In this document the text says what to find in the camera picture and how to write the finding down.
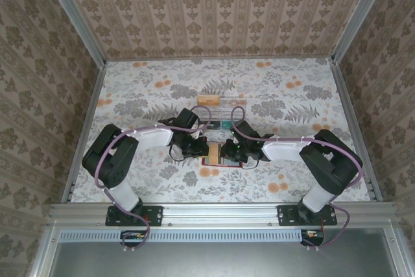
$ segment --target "floral tablecloth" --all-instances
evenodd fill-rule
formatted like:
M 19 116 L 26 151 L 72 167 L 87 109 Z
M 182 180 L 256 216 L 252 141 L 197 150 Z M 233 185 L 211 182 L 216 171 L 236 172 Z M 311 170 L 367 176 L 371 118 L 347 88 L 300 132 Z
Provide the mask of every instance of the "floral tablecloth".
M 109 62 L 87 148 L 108 123 L 120 128 L 154 125 L 194 106 L 198 92 L 245 98 L 246 120 L 261 135 L 308 136 L 326 128 L 353 148 L 324 58 Z M 210 130 L 206 136 L 225 141 L 230 133 Z M 300 162 L 261 162 L 252 170 L 214 168 L 202 166 L 200 159 L 175 162 L 168 147 L 136 153 L 127 179 L 144 202 L 296 202 L 315 183 Z M 347 189 L 338 200 L 369 200 L 365 183 Z M 108 199 L 81 168 L 71 201 Z

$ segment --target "black clamp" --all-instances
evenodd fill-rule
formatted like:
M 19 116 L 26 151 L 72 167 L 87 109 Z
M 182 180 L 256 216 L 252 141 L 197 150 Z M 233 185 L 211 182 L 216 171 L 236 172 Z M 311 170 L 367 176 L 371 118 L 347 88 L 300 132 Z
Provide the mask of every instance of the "black clamp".
M 177 126 L 179 128 L 192 129 L 192 126 L 200 122 L 199 117 L 192 111 L 184 108 L 179 116 L 168 119 L 159 120 L 166 126 Z M 173 137 L 170 145 L 176 145 L 182 150 L 183 157 L 202 157 L 209 154 L 209 145 L 206 143 L 206 139 L 202 136 L 195 139 L 189 132 L 180 130 L 172 130 Z
M 235 127 L 251 138 L 270 138 L 273 134 L 265 134 L 261 137 L 258 132 L 256 132 L 245 120 L 238 121 L 235 124 Z M 220 149 L 220 157 L 229 159 L 233 162 L 248 162 L 248 157 L 252 157 L 254 160 L 262 160 L 269 162 L 269 159 L 264 155 L 262 147 L 264 145 L 263 141 L 254 141 L 252 139 L 246 139 L 241 136 L 234 127 L 230 128 L 233 136 L 237 139 L 238 143 L 235 144 L 232 139 L 227 139 L 226 143 L 223 144 Z

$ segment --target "transparent container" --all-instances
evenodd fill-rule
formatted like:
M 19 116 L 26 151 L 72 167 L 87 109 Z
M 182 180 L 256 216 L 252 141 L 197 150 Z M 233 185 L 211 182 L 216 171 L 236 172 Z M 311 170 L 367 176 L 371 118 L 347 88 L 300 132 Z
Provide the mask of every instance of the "transparent container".
M 219 105 L 207 106 L 212 113 L 212 120 L 208 126 L 209 130 L 229 130 L 231 127 L 231 111 L 236 106 L 242 106 L 246 112 L 246 99 L 240 97 L 221 97 Z M 195 108 L 195 114 L 199 116 L 201 123 L 207 123 L 209 120 L 208 112 L 203 108 Z M 233 121 L 242 119 L 242 110 L 236 110 L 233 113 Z

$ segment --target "wall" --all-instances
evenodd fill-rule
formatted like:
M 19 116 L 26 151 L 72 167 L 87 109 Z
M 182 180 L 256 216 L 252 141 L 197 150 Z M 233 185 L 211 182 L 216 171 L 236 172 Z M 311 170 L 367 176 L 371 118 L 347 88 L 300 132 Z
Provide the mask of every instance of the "wall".
M 109 59 L 330 55 L 358 0 L 75 0 Z
M 415 0 L 376 0 L 340 66 L 386 200 L 415 254 Z
M 24 276 L 60 202 L 97 68 L 58 0 L 0 8 L 0 275 Z

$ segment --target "small wooden block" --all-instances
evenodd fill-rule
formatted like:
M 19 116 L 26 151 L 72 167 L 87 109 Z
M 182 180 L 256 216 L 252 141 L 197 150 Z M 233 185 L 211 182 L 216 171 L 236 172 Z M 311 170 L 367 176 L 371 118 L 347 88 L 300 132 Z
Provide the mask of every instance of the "small wooden block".
M 218 165 L 219 164 L 219 146 L 218 143 L 212 143 L 209 145 L 209 164 Z
M 219 95 L 217 94 L 199 94 L 197 96 L 197 105 L 218 106 Z

